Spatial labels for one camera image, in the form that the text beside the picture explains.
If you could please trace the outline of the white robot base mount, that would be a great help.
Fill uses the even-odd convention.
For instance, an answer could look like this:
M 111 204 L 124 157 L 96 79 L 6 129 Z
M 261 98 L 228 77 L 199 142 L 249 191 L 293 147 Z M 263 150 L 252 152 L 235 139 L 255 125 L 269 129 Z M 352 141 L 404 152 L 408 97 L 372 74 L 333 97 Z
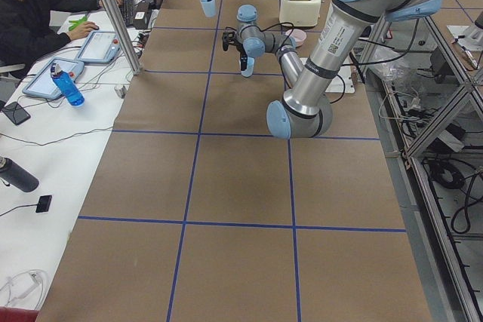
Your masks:
M 342 66 L 338 75 L 331 81 L 326 89 L 327 93 L 341 94 L 353 94 L 355 92 L 355 86 L 352 81 L 352 70 L 350 66 Z

